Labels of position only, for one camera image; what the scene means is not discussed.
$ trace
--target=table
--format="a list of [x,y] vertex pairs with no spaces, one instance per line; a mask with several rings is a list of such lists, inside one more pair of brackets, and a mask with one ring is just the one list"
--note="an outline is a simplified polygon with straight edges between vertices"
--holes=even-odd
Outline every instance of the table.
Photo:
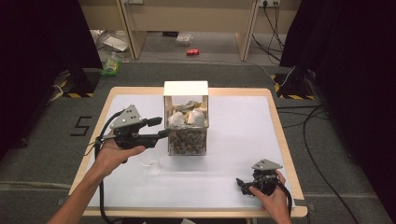
[[[163,88],[144,88],[144,87],[117,87],[111,90],[108,98],[106,100],[104,109],[102,114],[98,120],[98,123],[93,131],[91,142],[94,141],[95,136],[99,134],[104,123],[106,122],[106,116],[108,115],[109,108],[115,98],[120,95],[131,94],[131,95],[163,95]],[[275,103],[273,101],[271,92],[267,89],[234,89],[234,88],[210,88],[209,89],[209,119],[210,119],[210,97],[217,96],[235,96],[235,97],[243,97],[243,96],[265,96],[268,105],[269,112],[271,115],[272,123],[274,124],[274,130],[276,135],[276,141],[279,145],[281,157],[284,162],[284,172],[286,172],[288,177],[288,182],[291,189],[291,194],[293,199],[303,200],[304,195],[302,193],[297,174],[294,169],[294,165],[290,156],[290,152],[288,149],[288,145],[283,134],[279,117],[276,112]],[[73,183],[73,186],[70,190],[70,193],[74,190],[77,184],[81,181],[84,176],[87,166],[90,163],[91,157],[84,157],[81,165],[78,169],[78,173],[76,175],[76,179]],[[292,217],[304,217],[307,213],[306,206],[295,205],[292,209],[291,216]],[[108,216],[114,217],[268,217],[268,214],[260,211],[259,206],[257,208],[194,208],[194,207],[186,207],[183,209],[167,207],[167,208],[150,208],[148,207],[135,207],[135,208],[124,208],[114,206],[111,210],[106,210],[106,214]],[[100,212],[98,208],[91,207],[88,208],[84,216],[100,216]]]

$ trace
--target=black cable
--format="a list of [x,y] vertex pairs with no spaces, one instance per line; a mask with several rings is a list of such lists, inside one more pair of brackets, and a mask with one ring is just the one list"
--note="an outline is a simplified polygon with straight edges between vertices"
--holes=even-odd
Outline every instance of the black cable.
[[304,122],[291,124],[291,125],[288,125],[288,126],[282,126],[282,129],[292,128],[292,127],[299,126],[299,125],[302,125],[302,124],[304,124]]
[[[271,48],[271,44],[272,44],[273,39],[274,39],[274,34],[271,36],[270,43],[268,44],[268,48]],[[271,63],[277,64],[277,65],[278,65],[278,63],[274,63],[274,62],[271,60],[270,54],[268,54],[268,60],[269,60]]]
[[84,156],[88,156],[91,153],[92,149],[95,147],[94,144],[95,144],[94,142],[88,144],[88,146],[92,145],[92,147],[90,148],[90,150],[87,153],[84,154]]
[[286,194],[286,197],[288,198],[288,211],[289,211],[289,216],[291,216],[291,206],[292,206],[292,198],[291,198],[291,194],[289,192],[289,190],[285,187],[285,185],[283,185],[282,182],[280,182],[280,180],[278,179],[276,182],[271,180],[271,179],[266,179],[266,181],[271,182],[275,185],[277,185],[278,187],[280,187],[280,189],[282,189],[282,191]]
[[[318,114],[324,113],[326,111],[320,111],[318,113],[316,113],[315,115],[312,115],[313,118],[317,118],[317,119],[329,119],[329,118],[323,118],[323,117],[319,117]],[[291,112],[291,111],[278,111],[278,114],[293,114],[293,115],[303,115],[303,116],[308,116],[307,114],[303,114],[303,113],[297,113],[297,112]]]
[[[105,126],[103,127],[102,131],[100,132],[99,136],[96,137],[96,141],[94,144],[95,147],[95,159],[97,158],[101,145],[103,144],[103,136],[105,135],[105,131],[108,127],[108,125],[110,124],[110,122],[118,117],[121,113],[123,112],[117,112],[115,113],[113,116],[111,116],[111,118],[106,122]],[[104,186],[104,181],[102,180],[102,182],[99,184],[99,206],[100,206],[100,214],[102,216],[102,219],[107,223],[107,224],[114,224],[114,222],[112,222],[110,219],[108,219],[106,212],[105,212],[105,186]]]
[[271,20],[270,20],[268,14],[267,14],[267,10],[266,10],[267,6],[266,6],[266,4],[264,5],[264,14],[265,14],[265,17],[267,18],[268,22],[270,23],[271,29],[273,31],[273,37],[275,37],[275,39],[277,40],[279,45],[282,45],[282,47],[283,47],[284,45],[283,45],[282,41],[279,38],[279,34],[277,33],[277,21],[278,21],[278,17],[279,17],[279,7],[277,7],[277,6],[278,6],[278,4],[276,4],[276,7],[275,7],[275,14],[276,14],[275,26],[271,23]]
[[350,210],[350,208],[347,206],[347,204],[344,202],[344,200],[341,198],[341,196],[338,194],[338,192],[335,190],[335,188],[329,183],[329,181],[327,180],[327,178],[324,176],[324,174],[320,171],[317,163],[315,162],[314,157],[312,156],[311,150],[307,144],[306,141],[306,123],[308,122],[309,119],[312,118],[312,115],[315,113],[315,111],[319,108],[321,108],[322,105],[316,107],[315,109],[313,109],[311,111],[311,113],[308,115],[308,117],[306,118],[306,120],[304,121],[304,127],[303,127],[303,137],[304,137],[304,144],[305,144],[305,148],[308,152],[308,155],[311,159],[311,161],[313,162],[315,168],[318,170],[318,173],[320,174],[320,176],[323,178],[323,180],[326,182],[326,184],[330,187],[330,189],[332,189],[332,192],[334,192],[334,194],[337,196],[337,198],[340,200],[340,202],[344,205],[344,207],[346,208],[346,210],[348,211],[348,213],[352,216],[353,220],[355,221],[355,223],[359,224],[358,220],[356,219],[355,215],[353,215],[352,211]]
[[315,108],[317,106],[321,106],[321,105],[278,106],[276,109]]
[[270,50],[274,50],[274,51],[278,51],[278,52],[281,52],[281,51],[276,50],[276,49],[270,49],[270,48],[264,46],[263,44],[261,44],[261,43],[256,39],[256,37],[255,37],[254,35],[252,35],[252,37],[253,37],[254,41],[256,42],[256,44],[259,46],[259,48],[260,48],[262,51],[264,51],[265,53],[267,53],[267,54],[270,55],[271,57],[275,58],[276,60],[280,61],[280,59],[279,59],[278,57],[276,57],[275,54],[273,54]]

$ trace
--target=black cable on floor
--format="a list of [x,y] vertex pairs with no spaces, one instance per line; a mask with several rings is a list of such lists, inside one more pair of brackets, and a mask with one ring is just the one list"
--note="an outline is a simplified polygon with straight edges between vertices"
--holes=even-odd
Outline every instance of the black cable on floor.
[[[322,118],[322,117],[318,117],[318,116],[317,116],[317,114],[320,114],[320,113],[323,113],[323,112],[324,112],[324,111],[318,112],[318,113],[316,113],[315,115],[311,116],[311,118],[325,119],[325,118]],[[291,125],[288,125],[288,126],[282,126],[282,129],[287,129],[287,128],[299,126],[299,125],[302,125],[302,124],[304,124],[304,121],[303,121],[303,122],[300,122],[300,123],[296,123],[296,124],[291,124]]]
[[276,109],[315,108],[321,105],[278,106]]
[[306,123],[308,122],[309,119],[312,118],[312,115],[315,113],[316,110],[318,110],[319,108],[321,108],[322,105],[317,106],[315,109],[313,109],[311,111],[311,113],[308,115],[308,117],[306,118],[306,120],[304,121],[304,127],[303,127],[303,137],[304,137],[304,144],[305,144],[305,148],[308,152],[308,155],[311,159],[311,161],[313,162],[315,168],[318,170],[318,173],[320,174],[320,176],[323,178],[323,180],[326,182],[326,184],[330,187],[330,189],[332,189],[332,192],[334,192],[334,194],[337,196],[337,198],[340,200],[340,202],[344,205],[345,209],[348,211],[348,213],[351,215],[351,217],[353,218],[354,222],[359,224],[358,220],[356,219],[355,215],[353,215],[352,211],[350,210],[350,208],[347,206],[347,204],[345,203],[345,201],[343,200],[343,198],[341,198],[340,194],[337,192],[337,190],[335,190],[335,188],[329,183],[329,181],[327,180],[327,178],[324,176],[324,174],[320,171],[317,163],[315,162],[315,159],[312,156],[311,150],[307,144],[306,141]]
[[[329,119],[329,118],[323,118],[318,116],[318,114],[322,114],[326,111],[319,111],[318,113],[312,115],[312,118],[316,118],[316,119]],[[278,114],[293,114],[293,115],[302,115],[302,116],[308,116],[308,114],[303,114],[303,113],[298,113],[298,112],[291,112],[291,111],[278,111]]]

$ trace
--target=power cord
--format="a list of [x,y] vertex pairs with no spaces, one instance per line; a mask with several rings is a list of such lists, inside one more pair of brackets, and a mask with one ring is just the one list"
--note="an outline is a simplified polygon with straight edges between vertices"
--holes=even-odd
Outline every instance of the power cord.
[[59,92],[56,93],[56,95],[54,97],[52,97],[51,99],[49,99],[49,101],[47,102],[47,105],[50,104],[51,102],[57,100],[59,97],[64,95],[64,91],[62,91],[62,88],[58,85],[53,85],[52,86],[54,89],[57,89]]
[[91,146],[91,148],[90,148],[90,150],[89,150],[87,153],[85,153],[85,154],[84,154],[84,156],[88,156],[88,155],[90,155],[90,153],[91,153],[92,149],[94,148],[94,144],[95,144],[95,143],[94,143],[94,142],[92,142],[92,143],[89,143],[89,144],[87,145],[87,147],[88,147],[88,146]]
[[279,47],[280,47],[280,49],[281,49],[280,52],[282,52],[282,51],[283,51],[283,48],[284,48],[284,44],[282,43],[281,39],[279,38],[279,33],[278,33],[278,30],[277,30],[277,25],[278,25],[278,20],[279,20],[279,11],[280,11],[280,10],[279,10],[279,4],[278,4],[278,2],[274,2],[274,6],[275,6],[275,25],[272,24],[272,22],[271,22],[271,20],[270,20],[270,18],[269,18],[269,16],[268,16],[268,14],[267,14],[267,11],[266,11],[267,6],[268,6],[268,2],[267,2],[267,1],[263,1],[264,14],[265,14],[265,17],[267,18],[267,20],[268,20],[270,26],[271,26],[271,29],[272,29],[272,31],[273,31],[273,35],[272,35],[272,37],[271,37],[271,40],[270,40],[270,43],[269,43],[268,47],[266,47],[268,50],[264,50],[264,52],[267,52],[267,51],[268,51],[268,52],[267,52],[268,60],[269,60],[271,63],[273,63],[273,64],[278,64],[278,63],[273,62],[273,61],[271,60],[271,57],[274,58],[274,59],[276,59],[278,62],[280,62],[280,59],[277,58],[277,57],[274,57],[274,54],[272,54],[272,53],[269,52],[269,51],[270,51],[270,49],[271,49],[271,44],[272,44],[272,41],[273,41],[274,38],[277,40],[277,43],[278,43],[278,45],[279,45]]
[[312,156],[311,150],[307,144],[307,140],[306,140],[306,123],[313,118],[313,114],[315,113],[315,111],[317,111],[319,108],[321,108],[322,105],[317,106],[316,108],[314,108],[311,113],[309,113],[308,117],[305,119],[304,121],[304,127],[303,127],[303,137],[304,137],[304,144],[305,144],[305,148],[308,152],[309,158],[311,159],[311,161],[313,162],[315,168],[317,169],[318,173],[320,174],[320,176],[323,178],[323,180],[326,182],[326,184],[330,187],[330,189],[332,190],[332,192],[334,192],[334,194],[337,196],[337,198],[340,200],[340,202],[343,204],[343,206],[345,207],[345,209],[348,211],[348,213],[351,215],[351,217],[353,218],[354,222],[356,224],[359,224],[358,220],[356,219],[355,215],[352,213],[352,211],[350,210],[350,208],[347,206],[347,204],[345,203],[345,201],[343,200],[343,198],[341,198],[341,196],[339,195],[339,193],[335,190],[335,188],[330,184],[330,182],[327,180],[326,176],[321,172],[321,170],[319,169],[314,157]]
[[292,206],[292,200],[291,200],[291,194],[289,190],[280,182],[279,180],[277,182],[272,181],[271,179],[267,179],[267,181],[276,184],[282,191],[286,194],[286,197],[288,198],[288,211],[289,211],[289,216],[291,216],[291,206]]
[[[318,113],[312,115],[312,118],[316,118],[316,119],[328,119],[328,118],[323,118],[323,117],[319,117],[319,116],[318,116],[318,114],[321,114],[321,113],[324,113],[324,112],[325,112],[325,111],[318,112]],[[278,113],[279,113],[279,114],[295,114],[295,115],[308,116],[307,114],[296,113],[296,112],[289,112],[289,111],[278,111]],[[299,126],[299,125],[302,125],[302,124],[304,124],[304,121],[303,121],[303,122],[300,122],[300,123],[296,123],[296,124],[291,124],[291,125],[288,125],[288,126],[282,126],[282,128],[283,128],[283,129],[287,129],[287,128]]]
[[[114,118],[118,117],[122,112],[123,112],[123,110],[120,112],[117,112],[113,116],[111,116],[111,118],[106,122],[106,124],[103,127],[102,131],[100,132],[99,136],[96,137],[95,143],[93,145],[95,148],[95,159],[97,158],[99,151],[101,149],[101,146],[102,146],[103,142],[105,141],[105,140],[103,140],[103,136],[105,135],[105,131],[106,131],[108,125]],[[103,180],[99,184],[99,206],[100,206],[100,214],[102,216],[102,219],[107,224],[114,224],[114,221],[111,221],[106,215],[106,211],[105,211],[105,184],[104,184]]]

